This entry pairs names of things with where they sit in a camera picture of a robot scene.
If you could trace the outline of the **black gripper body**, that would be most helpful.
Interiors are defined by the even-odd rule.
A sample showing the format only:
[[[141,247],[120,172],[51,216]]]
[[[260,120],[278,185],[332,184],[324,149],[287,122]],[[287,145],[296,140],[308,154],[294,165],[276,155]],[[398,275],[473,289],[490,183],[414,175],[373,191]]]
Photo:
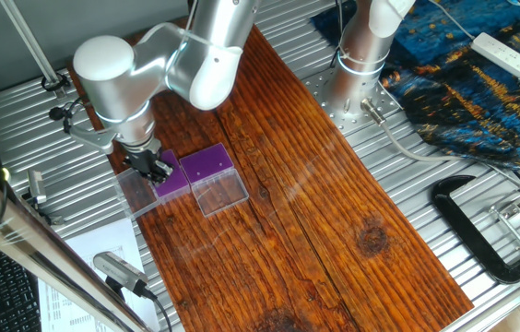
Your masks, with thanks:
[[[161,172],[158,165],[161,147],[148,146],[144,148],[124,147],[126,150],[125,163],[142,173]]]

